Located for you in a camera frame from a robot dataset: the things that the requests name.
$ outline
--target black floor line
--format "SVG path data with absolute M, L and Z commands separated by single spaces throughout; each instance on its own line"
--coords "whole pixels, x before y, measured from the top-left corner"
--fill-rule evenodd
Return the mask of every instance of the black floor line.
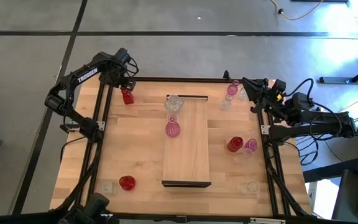
M 327 37 L 358 39 L 357 32 L 229 32 L 229 31 L 79 31 L 77 36 L 237 36 L 237 37 Z
M 86 7 L 87 2 L 88 2 L 88 0 L 82 0 L 81 7 L 80 7 L 80 10 L 78 12 L 78 15 L 77 15 L 77 18 L 76 18 L 76 21 L 75 21 L 75 25 L 74 25 L 74 28 L 73 28 L 73 31 L 72 31 L 72 35 L 70 36 L 70 39 L 68 41 L 65 54 L 63 56 L 63 60 L 62 60 L 62 64 L 61 64 L 61 67 L 60 67 L 60 71 L 59 71 L 57 80 L 60 77 L 64 76 L 64 74 L 66 72 L 68 61 L 70 59 L 70 55 L 71 55 L 71 52 L 73 50 L 74 43 L 75 43 L 75 38 L 76 38 L 76 35 L 73 35 L 73 34 L 75 32 L 78 32 L 78 29 L 80 28 L 81 20 L 82 20 L 82 17 L 84 15 L 84 11 L 85 11 L 85 7 Z M 44 116 L 43 116 L 42 121 L 40 123 L 40 128 L 39 128 L 39 131 L 38 131 L 38 135 L 34 139 L 30 161 L 29 161 L 29 164 L 27 166 L 23 181 L 22 181 L 21 186 L 20 186 L 19 193 L 17 194 L 17 197 L 16 197 L 16 202 L 15 202 L 13 210 L 12 210 L 13 215 L 18 215 L 18 214 L 22 213 L 22 209 L 23 209 L 23 206 L 25 204 L 25 199 L 26 199 L 27 193 L 28 193 L 28 191 L 30 189 L 32 178 L 34 176 L 34 172 L 35 172 L 35 169 L 37 167 L 38 159 L 39 159 L 40 154 L 41 154 L 42 146 L 44 144 L 45 137 L 47 135 L 47 131 L 48 131 L 50 120 L 52 118 L 52 114 L 53 114 L 52 110 L 50 110 L 50 109 L 45 110 Z
M 0 36 L 68 36 L 72 31 L 9 31 L 0 30 Z
M 0 36 L 238 36 L 238 37 L 322 37 L 358 39 L 357 32 L 241 32 L 241 31 L 6 31 Z

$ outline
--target concrete floor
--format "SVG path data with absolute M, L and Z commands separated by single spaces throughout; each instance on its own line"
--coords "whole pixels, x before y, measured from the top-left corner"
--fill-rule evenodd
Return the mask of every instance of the concrete floor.
M 280 0 L 288 15 L 302 14 L 313 2 Z M 0 0 L 0 30 L 73 29 L 80 0 Z M 344 3 L 322 3 L 309 16 L 287 21 L 269 0 L 94 0 L 88 1 L 80 30 L 332 32 L 358 33 Z M 68 36 L 0 37 L 0 215 L 8 214 L 44 112 L 44 98 L 54 84 Z M 358 38 L 327 37 L 77 37 L 66 73 L 100 51 L 129 50 L 139 75 L 155 77 L 279 78 L 292 90 L 306 78 L 358 74 Z M 358 100 L 358 86 L 316 84 L 313 98 L 333 111 Z M 66 134 L 53 116 L 30 186 L 24 212 L 48 210 Z M 337 140 L 335 151 L 348 160 L 357 153 Z M 337 163 L 324 144 L 313 167 Z

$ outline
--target clear glass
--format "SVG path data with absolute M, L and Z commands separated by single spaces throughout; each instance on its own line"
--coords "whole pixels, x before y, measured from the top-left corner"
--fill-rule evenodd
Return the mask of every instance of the clear glass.
M 250 182 L 243 182 L 237 186 L 237 188 L 243 193 L 243 194 L 251 194 L 256 193 L 259 189 L 259 184 L 255 181 Z
M 240 82 L 238 80 L 234 80 L 227 88 L 228 95 L 234 96 L 239 91 L 239 85 Z
M 177 122 L 177 117 L 172 115 L 168 117 L 168 124 L 165 127 L 165 133 L 171 138 L 180 134 L 180 126 Z
M 247 92 L 246 92 L 246 90 L 244 89 L 244 87 L 242 87 L 241 90 L 240 90 L 239 99 L 240 99 L 240 100 L 249 100 L 249 99 L 248 99 Z
M 246 164 L 253 156 L 254 152 L 251 149 L 243 149 L 240 153 L 234 156 L 234 162 L 236 164 Z
M 183 100 L 181 100 L 178 95 L 171 94 L 166 100 L 164 106 L 169 113 L 177 113 L 183 106 Z
M 101 187 L 102 194 L 115 195 L 117 194 L 117 182 L 116 181 L 105 181 Z
M 221 109 L 224 111 L 227 111 L 228 109 L 230 109 L 232 100 L 233 100 L 233 96 L 226 95 L 224 100 L 222 100 L 222 102 L 221 102 Z

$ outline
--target glass bottle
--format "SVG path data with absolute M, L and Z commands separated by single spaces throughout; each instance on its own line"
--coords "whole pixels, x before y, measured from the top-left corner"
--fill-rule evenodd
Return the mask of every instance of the glass bottle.
M 226 95 L 226 97 L 221 102 L 221 109 L 227 111 L 231 107 L 231 101 L 233 100 L 233 96 Z
M 126 105 L 134 103 L 134 95 L 132 95 L 131 91 L 121 90 L 121 93 Z
M 244 89 L 244 87 L 242 87 L 240 90 L 239 98 L 240 98 L 240 100 L 248 100 L 248 95 L 247 95 L 246 89 Z
M 232 84 L 227 88 L 228 95 L 234 96 L 239 91 L 239 80 L 234 80 Z
M 171 115 L 168 117 L 168 124 L 165 127 L 165 133 L 171 138 L 176 137 L 180 133 L 180 126 L 177 122 L 177 117 Z
M 171 94 L 164 103 L 164 106 L 169 113 L 177 113 L 183 106 L 183 100 L 181 100 L 178 95 Z

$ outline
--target red cup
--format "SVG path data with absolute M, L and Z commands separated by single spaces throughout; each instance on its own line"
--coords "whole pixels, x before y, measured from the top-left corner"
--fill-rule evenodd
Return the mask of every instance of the red cup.
M 242 138 L 234 137 L 227 144 L 227 149 L 231 152 L 237 152 L 243 145 L 244 145 L 244 142 L 243 142 Z
M 124 190 L 132 190 L 135 187 L 135 178 L 133 176 L 124 176 L 119 179 L 119 185 Z

